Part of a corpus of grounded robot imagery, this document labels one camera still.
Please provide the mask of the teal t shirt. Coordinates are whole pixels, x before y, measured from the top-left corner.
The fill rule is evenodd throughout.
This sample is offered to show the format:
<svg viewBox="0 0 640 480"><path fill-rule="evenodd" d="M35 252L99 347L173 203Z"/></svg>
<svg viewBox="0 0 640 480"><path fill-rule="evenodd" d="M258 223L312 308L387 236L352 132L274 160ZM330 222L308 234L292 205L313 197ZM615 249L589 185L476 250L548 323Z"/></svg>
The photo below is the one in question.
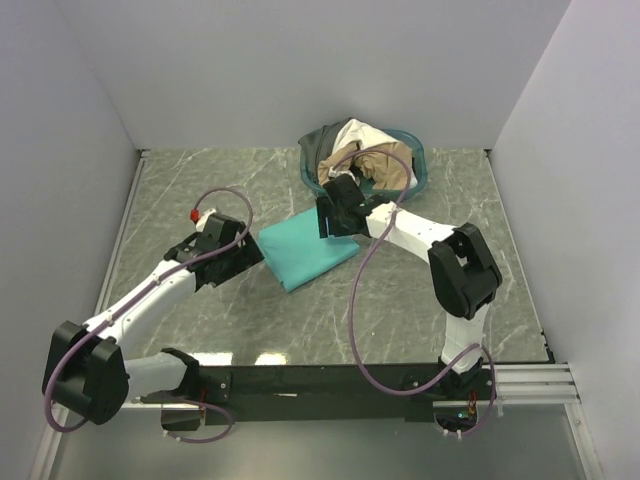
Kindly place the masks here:
<svg viewBox="0 0 640 480"><path fill-rule="evenodd" d="M349 237L319 236L313 207L259 231L264 261L287 293L354 257L360 246Z"/></svg>

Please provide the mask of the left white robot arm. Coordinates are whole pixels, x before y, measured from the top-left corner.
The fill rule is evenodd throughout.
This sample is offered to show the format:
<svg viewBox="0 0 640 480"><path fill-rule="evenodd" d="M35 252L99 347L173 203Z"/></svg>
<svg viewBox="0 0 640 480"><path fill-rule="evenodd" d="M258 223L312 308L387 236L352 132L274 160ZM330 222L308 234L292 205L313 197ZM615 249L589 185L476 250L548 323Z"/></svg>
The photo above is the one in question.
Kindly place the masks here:
<svg viewBox="0 0 640 480"><path fill-rule="evenodd" d="M247 224L207 213L118 302L82 324L66 321L54 331L42 384L45 406L58 403L83 423L101 425L137 397L165 392L179 402L201 399L206 381L193 356L175 348L135 360L127 355L175 305L262 259Z"/></svg>

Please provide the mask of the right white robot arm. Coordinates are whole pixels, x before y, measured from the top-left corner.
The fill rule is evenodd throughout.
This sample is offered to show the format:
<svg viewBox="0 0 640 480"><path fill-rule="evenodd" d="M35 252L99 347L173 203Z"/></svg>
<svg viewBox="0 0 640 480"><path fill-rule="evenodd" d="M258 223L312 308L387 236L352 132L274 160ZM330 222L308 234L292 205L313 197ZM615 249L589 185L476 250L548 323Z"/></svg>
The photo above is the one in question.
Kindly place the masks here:
<svg viewBox="0 0 640 480"><path fill-rule="evenodd" d="M484 323L503 282L481 231L471 223L454 227L428 220L382 195L366 197L347 174L330 180L324 189L326 195L316 200L320 236L360 234L374 240L352 283L347 310L351 351L360 373L374 388L393 396L421 394L439 384L447 397L464 397L489 357L482 345ZM410 390L392 389L378 382L364 364L355 339L358 283L385 241L427 264L436 299L446 312L439 372Z"/></svg>

